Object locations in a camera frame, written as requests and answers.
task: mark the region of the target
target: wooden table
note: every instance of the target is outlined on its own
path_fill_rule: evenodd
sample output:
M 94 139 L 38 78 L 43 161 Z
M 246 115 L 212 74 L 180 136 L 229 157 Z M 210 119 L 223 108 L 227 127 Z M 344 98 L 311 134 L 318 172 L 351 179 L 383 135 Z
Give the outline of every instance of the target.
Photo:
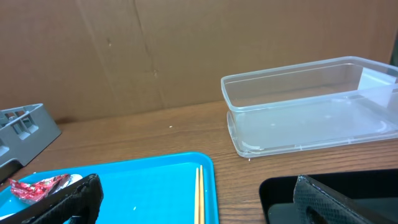
M 270 177 L 398 168 L 398 140 L 245 159 L 224 102 L 61 124 L 62 135 L 14 178 L 33 172 L 200 151 L 214 162 L 221 223 L 265 223 L 258 195 Z

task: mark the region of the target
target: black tray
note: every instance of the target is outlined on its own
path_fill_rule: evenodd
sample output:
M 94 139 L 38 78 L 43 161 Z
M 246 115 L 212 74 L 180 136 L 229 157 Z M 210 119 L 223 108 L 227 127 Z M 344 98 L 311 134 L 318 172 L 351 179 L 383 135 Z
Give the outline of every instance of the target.
M 309 175 L 354 199 L 358 204 L 398 222 L 398 169 Z M 265 180 L 259 189 L 268 224 L 300 223 L 293 204 L 297 176 Z

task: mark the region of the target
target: brown cardboard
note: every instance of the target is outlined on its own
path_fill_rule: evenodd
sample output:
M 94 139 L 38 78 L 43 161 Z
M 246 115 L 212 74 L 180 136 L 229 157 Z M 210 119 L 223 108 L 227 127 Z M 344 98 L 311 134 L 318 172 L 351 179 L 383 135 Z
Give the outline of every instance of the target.
M 1 109 L 44 103 L 59 121 L 118 114 L 75 2 L 0 5 Z
M 355 55 L 389 62 L 395 0 L 5 0 L 0 108 L 59 121 L 222 100 L 220 78 Z
M 345 55 L 388 62 L 398 24 L 397 1 L 136 2 L 167 106 L 221 100 L 220 78 L 235 73 Z

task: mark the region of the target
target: wooden surface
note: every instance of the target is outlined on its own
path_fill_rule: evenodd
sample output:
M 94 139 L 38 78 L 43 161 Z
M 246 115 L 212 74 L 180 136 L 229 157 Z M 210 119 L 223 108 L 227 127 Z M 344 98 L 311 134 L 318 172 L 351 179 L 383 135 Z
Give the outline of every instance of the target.
M 388 63 L 396 0 L 3 0 L 0 109 L 60 122 L 222 100 L 220 78 L 354 55 Z
M 69 123 L 14 178 L 33 172 L 200 151 L 214 162 L 221 223 L 264 223 L 258 196 L 270 177 L 398 168 L 398 140 L 251 159 L 231 142 L 224 102 Z

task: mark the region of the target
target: blue tray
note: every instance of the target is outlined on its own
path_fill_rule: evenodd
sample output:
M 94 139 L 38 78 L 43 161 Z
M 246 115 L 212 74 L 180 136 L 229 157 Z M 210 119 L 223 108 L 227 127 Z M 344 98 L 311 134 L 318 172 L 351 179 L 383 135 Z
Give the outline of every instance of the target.
M 199 152 L 38 172 L 21 179 L 33 183 L 60 174 L 98 174 L 104 199 L 96 223 L 193 223 L 195 172 L 203 165 L 206 224 L 219 223 L 214 167 Z M 0 216 L 27 205 L 0 193 Z

